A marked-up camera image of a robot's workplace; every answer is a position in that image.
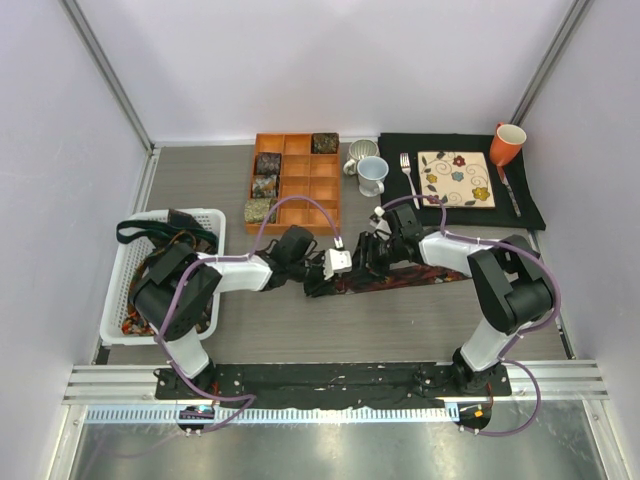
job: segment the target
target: floral plate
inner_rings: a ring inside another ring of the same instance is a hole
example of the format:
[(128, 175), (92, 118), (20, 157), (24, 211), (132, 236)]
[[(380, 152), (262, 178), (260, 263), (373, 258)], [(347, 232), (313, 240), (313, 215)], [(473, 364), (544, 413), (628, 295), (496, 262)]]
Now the floral plate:
[[(493, 189), (482, 152), (419, 152), (420, 188), (447, 207), (495, 208)], [(425, 207), (437, 207), (423, 199)]]

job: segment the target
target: metal plate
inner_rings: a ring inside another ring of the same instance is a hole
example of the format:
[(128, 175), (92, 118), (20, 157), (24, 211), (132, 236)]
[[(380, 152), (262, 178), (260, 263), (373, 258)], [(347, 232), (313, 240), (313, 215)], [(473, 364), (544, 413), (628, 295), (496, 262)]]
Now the metal plate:
[[(521, 425), (533, 402), (494, 406), (491, 430)], [(202, 437), (171, 425), (87, 425), (74, 480), (601, 480), (582, 402), (545, 402), (538, 421), (508, 439), (448, 423), (238, 425)], [(175, 438), (135, 459), (135, 454)]]

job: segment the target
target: flower pattern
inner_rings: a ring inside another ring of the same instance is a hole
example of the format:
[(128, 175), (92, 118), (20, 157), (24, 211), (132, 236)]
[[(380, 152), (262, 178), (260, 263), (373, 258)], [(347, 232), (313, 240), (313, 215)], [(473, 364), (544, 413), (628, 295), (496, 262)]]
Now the flower pattern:
[(473, 198), (477, 198), (478, 200), (482, 200), (483, 202), (491, 196), (487, 187), (474, 188), (471, 193), (473, 193)]

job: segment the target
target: white enclosure wall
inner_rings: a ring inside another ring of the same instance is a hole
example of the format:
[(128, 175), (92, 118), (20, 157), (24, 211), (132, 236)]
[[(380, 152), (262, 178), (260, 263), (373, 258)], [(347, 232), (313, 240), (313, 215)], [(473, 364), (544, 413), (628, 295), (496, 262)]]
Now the white enclosure wall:
[(155, 141), (488, 133), (571, 0), (80, 0)]
[(0, 465), (41, 477), (145, 154), (58, 2), (0, 6)]
[(524, 123), (529, 185), (548, 229), (577, 353), (595, 358), (640, 456), (640, 3), (594, 2)]

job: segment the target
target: cup handle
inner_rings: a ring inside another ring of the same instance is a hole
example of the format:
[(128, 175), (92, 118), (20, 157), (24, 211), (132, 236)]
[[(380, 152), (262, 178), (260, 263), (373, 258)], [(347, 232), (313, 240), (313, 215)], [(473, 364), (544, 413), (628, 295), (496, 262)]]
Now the cup handle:
[(348, 160), (347, 163), (342, 167), (342, 171), (345, 175), (355, 175), (356, 174), (356, 161), (352, 158)]

